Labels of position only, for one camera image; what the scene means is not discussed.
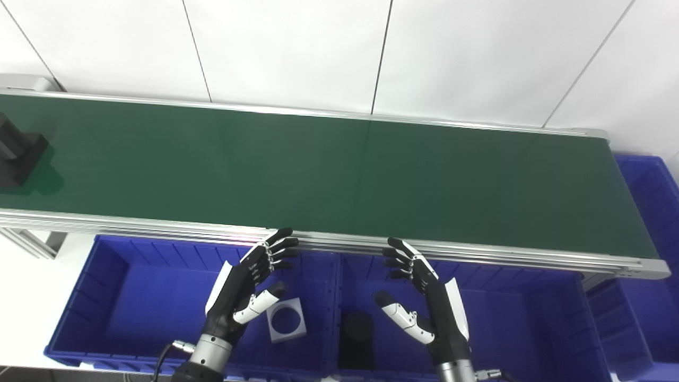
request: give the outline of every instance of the black block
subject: black block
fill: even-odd
[[[17,159],[0,158],[0,187],[21,187],[48,146],[42,134],[25,133],[30,148]]]

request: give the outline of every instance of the black object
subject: black object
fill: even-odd
[[[24,134],[0,113],[0,187],[23,186],[47,146],[42,134]]]
[[[224,376],[208,367],[186,361],[172,375],[172,382],[222,382]]]
[[[373,370],[373,319],[362,311],[342,314],[337,367]]]

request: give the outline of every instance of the metal rail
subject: metal rail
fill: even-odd
[[[118,218],[77,213],[0,209],[0,226],[53,230],[87,234],[147,237],[232,245],[252,245],[273,232],[273,229],[229,226],[192,222],[173,222],[137,218]],[[378,254],[386,244],[385,237],[342,235],[295,231],[300,248],[337,251],[353,254]],[[667,264],[658,259],[630,258],[586,252],[554,251],[450,243],[443,241],[410,240],[427,258],[473,262],[498,266],[560,269],[587,274],[607,274],[615,277],[662,279],[669,276]]]

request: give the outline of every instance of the black cylinder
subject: black cylinder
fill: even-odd
[[[5,114],[0,113],[0,158],[9,160],[21,158],[30,148],[31,142],[24,133],[20,132]]]

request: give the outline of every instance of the cable connector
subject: cable connector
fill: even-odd
[[[485,381],[486,379],[498,379],[502,377],[502,371],[497,368],[479,370],[475,374],[477,381]]]
[[[194,344],[180,340],[175,340],[172,342],[172,347],[175,347],[188,354],[192,354],[194,351],[196,351],[196,346]]]

